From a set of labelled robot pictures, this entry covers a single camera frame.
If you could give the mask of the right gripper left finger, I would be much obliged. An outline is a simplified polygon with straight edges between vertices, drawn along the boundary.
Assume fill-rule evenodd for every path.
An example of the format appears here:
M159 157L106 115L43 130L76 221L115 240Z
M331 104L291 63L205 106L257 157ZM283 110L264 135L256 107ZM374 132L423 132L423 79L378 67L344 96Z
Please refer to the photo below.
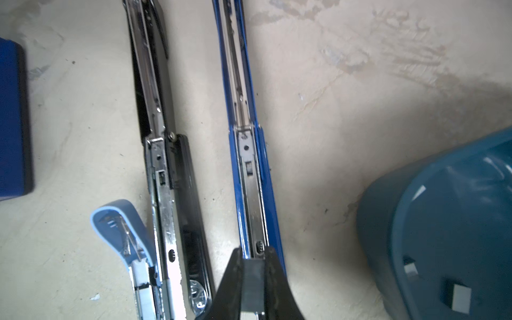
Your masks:
M244 258L241 248L233 250L211 306L200 317L210 320L239 320Z

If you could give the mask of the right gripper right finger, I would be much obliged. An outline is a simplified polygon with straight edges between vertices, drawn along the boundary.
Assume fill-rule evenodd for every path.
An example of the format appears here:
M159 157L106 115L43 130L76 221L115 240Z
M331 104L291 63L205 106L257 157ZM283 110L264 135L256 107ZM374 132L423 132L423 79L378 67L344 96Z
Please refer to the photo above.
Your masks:
M266 319L304 320L305 318L293 297L276 250L267 246L264 253L264 307Z

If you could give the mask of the blue and black stapler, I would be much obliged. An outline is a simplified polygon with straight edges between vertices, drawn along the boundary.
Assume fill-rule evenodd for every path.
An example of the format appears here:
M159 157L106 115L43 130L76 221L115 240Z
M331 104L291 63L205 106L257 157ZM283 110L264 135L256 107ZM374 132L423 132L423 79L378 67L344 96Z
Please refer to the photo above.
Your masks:
M240 245L246 259L272 247L284 263L277 209L247 50L242 1L214 1L229 123L229 145Z

